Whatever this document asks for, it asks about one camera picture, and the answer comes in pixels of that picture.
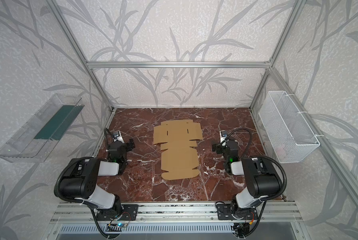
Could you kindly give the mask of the brown cardboard box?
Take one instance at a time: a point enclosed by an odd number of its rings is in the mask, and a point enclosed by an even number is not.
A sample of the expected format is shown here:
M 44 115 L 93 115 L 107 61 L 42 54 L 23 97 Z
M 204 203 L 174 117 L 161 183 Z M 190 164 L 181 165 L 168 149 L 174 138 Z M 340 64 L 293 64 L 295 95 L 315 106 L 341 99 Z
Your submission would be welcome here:
M 197 177 L 200 171 L 196 147 L 202 139 L 201 124 L 193 120 L 165 121 L 154 127 L 153 143 L 161 150 L 161 177 L 167 181 Z

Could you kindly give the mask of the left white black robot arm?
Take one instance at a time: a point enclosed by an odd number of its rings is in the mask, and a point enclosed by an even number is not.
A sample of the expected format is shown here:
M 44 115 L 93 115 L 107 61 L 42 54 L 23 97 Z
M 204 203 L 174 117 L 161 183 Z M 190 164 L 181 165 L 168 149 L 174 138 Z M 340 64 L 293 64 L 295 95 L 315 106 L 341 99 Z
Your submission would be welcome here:
M 97 184 L 99 176 L 120 176 L 127 167 L 127 153 L 135 148 L 133 139 L 124 143 L 115 140 L 107 146 L 108 158 L 74 158 L 59 175 L 54 195 L 63 201 L 79 203 L 98 210 L 109 218 L 118 218 L 124 212 L 120 197 Z

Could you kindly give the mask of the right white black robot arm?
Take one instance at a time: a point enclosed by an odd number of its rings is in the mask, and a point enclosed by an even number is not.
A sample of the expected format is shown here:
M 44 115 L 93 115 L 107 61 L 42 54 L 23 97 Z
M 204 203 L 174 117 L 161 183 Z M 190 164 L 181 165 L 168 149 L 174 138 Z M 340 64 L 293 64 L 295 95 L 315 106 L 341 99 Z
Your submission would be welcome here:
M 282 166 L 268 156 L 239 157 L 238 143 L 223 141 L 212 145 L 212 151 L 223 155 L 229 175 L 243 176 L 245 188 L 230 204 L 233 218 L 242 219 L 254 212 L 261 203 L 278 198 L 287 187 L 287 175 Z

